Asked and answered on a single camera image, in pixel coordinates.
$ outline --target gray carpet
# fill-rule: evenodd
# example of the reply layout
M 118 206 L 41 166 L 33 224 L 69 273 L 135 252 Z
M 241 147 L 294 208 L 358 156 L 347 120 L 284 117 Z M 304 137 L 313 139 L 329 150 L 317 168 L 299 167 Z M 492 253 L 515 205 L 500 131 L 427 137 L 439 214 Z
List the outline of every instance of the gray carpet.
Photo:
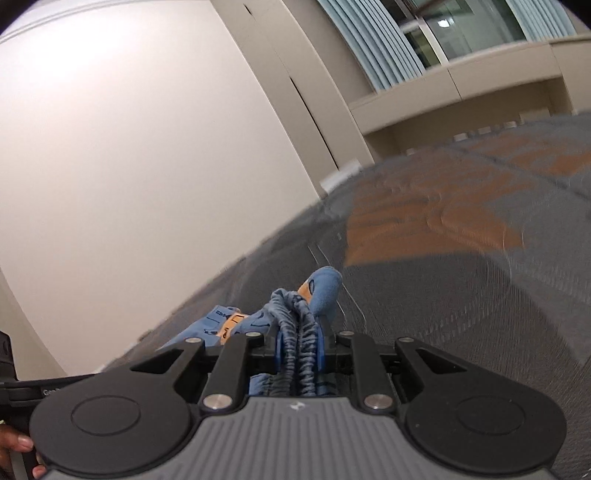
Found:
M 340 186 L 196 293 L 114 365 L 216 304 L 253 312 L 322 265 L 335 330 L 415 336 L 537 388 L 568 421 L 554 470 L 591 478 L 591 115 L 392 158 Z

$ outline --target window frame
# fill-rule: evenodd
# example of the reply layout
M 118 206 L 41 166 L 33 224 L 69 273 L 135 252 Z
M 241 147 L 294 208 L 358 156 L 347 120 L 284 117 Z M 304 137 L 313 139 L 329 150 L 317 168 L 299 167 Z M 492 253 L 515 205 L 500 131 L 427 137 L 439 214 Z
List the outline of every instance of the window frame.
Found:
M 430 0 L 425 4 L 417 7 L 414 5 L 413 0 L 395 0 L 398 5 L 400 3 L 406 6 L 406 9 L 410 12 L 410 14 L 414 17 L 422 17 L 425 10 L 428 10 L 432 7 L 436 7 L 438 4 L 445 3 L 446 0 Z
M 431 30 L 431 27 L 429 27 L 429 25 L 423 17 L 414 18 L 413 20 L 406 22 L 403 25 L 400 25 L 400 30 L 404 35 L 414 30 L 420 30 L 421 32 L 423 32 L 423 35 L 425 35 L 425 38 L 429 42 L 429 45 L 431 45 L 431 48 L 433 49 L 433 52 L 435 53 L 435 56 L 439 60 L 441 66 L 449 64 L 449 59 L 447 58 L 441 45 L 437 41 L 437 37 L 435 36 L 433 31 Z

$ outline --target human hand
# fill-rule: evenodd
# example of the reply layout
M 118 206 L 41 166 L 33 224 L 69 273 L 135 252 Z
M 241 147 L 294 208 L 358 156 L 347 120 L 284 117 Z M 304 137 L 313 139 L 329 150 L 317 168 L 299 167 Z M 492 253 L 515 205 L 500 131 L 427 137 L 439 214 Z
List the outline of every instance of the human hand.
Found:
M 33 441 L 11 426 L 2 424 L 0 425 L 0 468 L 12 476 L 11 450 L 13 452 L 28 453 L 33 450 Z M 33 469 L 33 477 L 41 478 L 45 472 L 46 468 L 43 465 L 37 465 Z

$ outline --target metal screw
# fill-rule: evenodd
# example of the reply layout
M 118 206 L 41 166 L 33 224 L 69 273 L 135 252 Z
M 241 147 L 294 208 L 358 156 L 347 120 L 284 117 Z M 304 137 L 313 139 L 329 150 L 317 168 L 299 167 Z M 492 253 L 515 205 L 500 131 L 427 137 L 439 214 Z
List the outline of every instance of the metal screw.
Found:
M 365 403 L 369 408 L 372 408 L 374 410 L 384 410 L 385 408 L 390 408 L 392 406 L 392 403 L 394 403 L 394 400 L 392 400 L 392 397 L 389 397 L 387 395 L 375 393 L 373 395 L 368 395 L 367 397 L 365 397 L 363 403 Z
M 212 410 L 223 410 L 224 408 L 228 408 L 230 405 L 232 405 L 232 397 L 222 393 L 215 393 L 205 397 L 203 399 L 203 405 L 205 405 L 207 408 L 211 408 Z

